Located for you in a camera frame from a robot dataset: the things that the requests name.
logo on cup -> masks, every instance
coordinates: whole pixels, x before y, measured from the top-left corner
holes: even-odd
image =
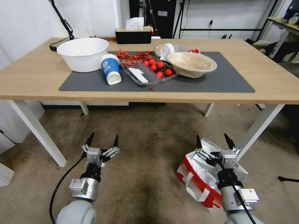
[[[105,68],[105,67],[107,67],[107,65],[108,65],[108,62],[107,62],[107,61],[104,61],[104,63],[103,63],[103,67]]]

wooden tabletop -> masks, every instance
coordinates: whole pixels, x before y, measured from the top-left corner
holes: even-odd
[[[282,26],[291,28],[293,30],[299,31],[298,25],[288,24],[288,22],[286,20],[283,20],[279,17],[268,17],[268,20],[270,20],[271,22],[274,22],[274,23],[278,23]]]
[[[255,93],[171,93],[59,91],[71,73],[49,49],[51,39],[0,71],[0,99],[180,103],[299,104],[299,79],[243,40],[155,39],[151,44],[117,45],[108,50],[146,51],[161,43],[185,44],[199,51],[219,51],[255,89]]]

gray desk mat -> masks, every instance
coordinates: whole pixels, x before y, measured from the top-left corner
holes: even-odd
[[[60,91],[124,91],[124,92],[225,92],[254,93],[251,85],[234,69],[220,52],[201,52],[217,63],[214,72],[192,79],[179,75],[173,80],[156,85],[138,85],[121,69],[122,81],[109,85],[102,70],[72,72],[59,88]]]

tan bowl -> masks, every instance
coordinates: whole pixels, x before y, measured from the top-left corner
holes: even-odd
[[[173,65],[178,74],[190,78],[198,78],[205,73],[215,71],[217,68],[217,63],[211,58],[192,52],[169,54],[167,61]]]

clear plastic tray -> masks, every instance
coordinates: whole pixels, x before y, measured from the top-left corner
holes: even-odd
[[[152,59],[154,59],[157,62],[161,61],[159,58],[157,57],[152,57]],[[150,69],[150,65],[148,67],[146,67],[143,64],[143,61],[130,61],[130,65],[128,65],[128,63],[123,63],[122,67],[124,69],[124,71],[127,73],[127,75],[134,81],[136,82],[138,85],[153,85],[153,84],[157,84],[159,82],[167,82],[172,80],[173,78],[175,78],[176,76],[178,76],[178,74],[175,72],[175,70],[169,66],[167,63],[163,62],[165,65],[165,69],[171,69],[172,70],[172,75],[171,76],[166,76],[163,73],[163,77],[162,78],[157,78],[156,74],[157,72],[160,71],[160,69],[158,68],[155,72],[152,71]],[[143,72],[141,75],[148,81],[148,82],[142,82],[138,76],[134,75],[134,73],[132,71],[129,70],[129,68],[135,68],[135,69],[139,69],[141,70],[141,72]]]

